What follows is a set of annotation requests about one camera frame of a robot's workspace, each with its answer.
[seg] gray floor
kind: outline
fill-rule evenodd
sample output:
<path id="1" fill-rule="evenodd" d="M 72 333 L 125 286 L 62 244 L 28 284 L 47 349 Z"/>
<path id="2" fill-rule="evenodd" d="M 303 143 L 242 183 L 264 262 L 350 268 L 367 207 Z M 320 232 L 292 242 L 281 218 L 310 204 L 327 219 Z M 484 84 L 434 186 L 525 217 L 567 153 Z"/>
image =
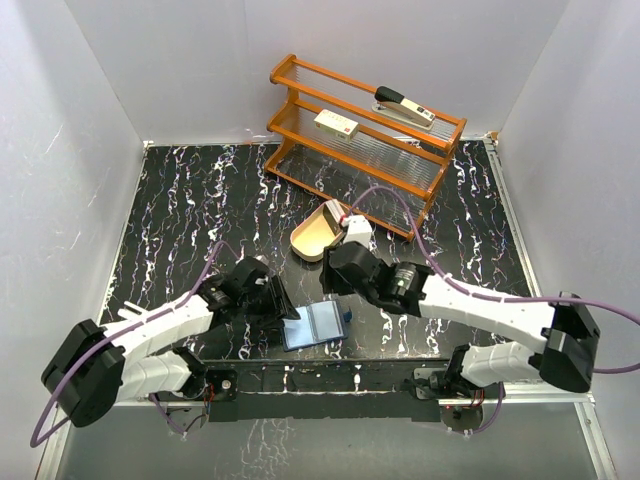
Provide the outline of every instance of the gray floor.
<path id="1" fill-rule="evenodd" d="M 469 440 L 436 424 L 255 420 L 169 436 L 153 408 L 72 429 L 58 480 L 595 479 L 573 404 L 506 404 Z"/>

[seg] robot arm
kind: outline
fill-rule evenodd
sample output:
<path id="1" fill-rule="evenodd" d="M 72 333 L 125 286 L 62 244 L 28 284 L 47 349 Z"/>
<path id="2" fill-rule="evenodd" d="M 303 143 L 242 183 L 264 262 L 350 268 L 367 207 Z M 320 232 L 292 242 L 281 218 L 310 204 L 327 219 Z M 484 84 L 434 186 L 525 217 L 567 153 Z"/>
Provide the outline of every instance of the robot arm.
<path id="1" fill-rule="evenodd" d="M 99 327 L 85 320 L 73 327 L 42 374 L 53 392 L 76 360 L 93 345 L 132 325 L 137 329 L 111 341 L 71 377 L 58 399 L 76 427 L 90 425 L 117 402 L 159 391 L 197 396 L 206 368 L 186 348 L 161 355 L 179 340 L 223 325 L 237 314 L 259 328 L 277 328 L 283 318 L 299 318 L 277 275 L 256 258 L 240 260 L 231 273 L 206 279 L 182 307 L 185 296 L 146 311 L 129 302 L 122 321 Z M 158 312 L 161 317 L 147 321 Z"/>
<path id="2" fill-rule="evenodd" d="M 490 302 L 463 295 L 429 267 L 387 265 L 367 246 L 364 236 L 350 241 L 347 233 L 344 243 L 325 250 L 320 276 L 325 294 L 358 293 L 390 313 L 444 318 L 513 340 L 457 347 L 446 372 L 429 379 L 435 393 L 467 393 L 496 382 L 540 378 L 572 392 L 589 390 L 600 332 L 586 307 Z M 457 283 L 471 293 L 509 297 Z"/>

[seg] wooden rack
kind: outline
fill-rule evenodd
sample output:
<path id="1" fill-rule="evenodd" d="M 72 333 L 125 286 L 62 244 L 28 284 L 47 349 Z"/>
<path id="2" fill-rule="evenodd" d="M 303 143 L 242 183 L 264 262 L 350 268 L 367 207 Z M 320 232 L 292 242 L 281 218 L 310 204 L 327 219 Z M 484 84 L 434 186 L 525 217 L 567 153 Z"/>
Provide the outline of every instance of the wooden rack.
<path id="1" fill-rule="evenodd" d="M 267 160 L 267 171 L 347 206 L 373 184 L 388 186 L 407 201 L 418 227 L 422 224 L 466 119 L 427 107 L 436 115 L 429 131 L 393 121 L 371 110 L 376 87 L 295 55 L 288 55 L 273 69 L 271 82 L 287 86 L 288 93 L 267 124 L 269 131 L 283 136 Z M 315 127 L 313 120 L 324 108 L 360 123 L 351 142 Z M 388 195 L 369 197 L 357 210 L 396 234 L 413 238 L 404 211 Z"/>

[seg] small box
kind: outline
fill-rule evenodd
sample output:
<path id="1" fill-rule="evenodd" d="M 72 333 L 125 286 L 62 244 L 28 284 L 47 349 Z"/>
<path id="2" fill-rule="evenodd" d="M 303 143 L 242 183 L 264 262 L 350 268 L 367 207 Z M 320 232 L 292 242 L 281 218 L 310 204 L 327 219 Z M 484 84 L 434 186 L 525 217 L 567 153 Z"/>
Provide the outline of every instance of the small box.
<path id="1" fill-rule="evenodd" d="M 322 110 L 314 119 L 314 122 L 319 129 L 347 142 L 351 141 L 354 135 L 358 133 L 358 122 L 327 109 Z"/>

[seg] stapler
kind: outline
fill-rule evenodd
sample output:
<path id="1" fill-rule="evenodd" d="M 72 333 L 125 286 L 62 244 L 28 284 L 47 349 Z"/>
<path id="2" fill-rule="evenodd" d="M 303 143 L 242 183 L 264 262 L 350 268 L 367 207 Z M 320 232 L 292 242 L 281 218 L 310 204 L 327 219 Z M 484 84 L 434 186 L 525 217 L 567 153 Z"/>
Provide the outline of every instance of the stapler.
<path id="1" fill-rule="evenodd" d="M 433 112 L 389 87 L 378 87 L 374 98 L 377 102 L 371 109 L 380 115 L 423 130 L 431 130 L 433 127 L 436 119 Z"/>

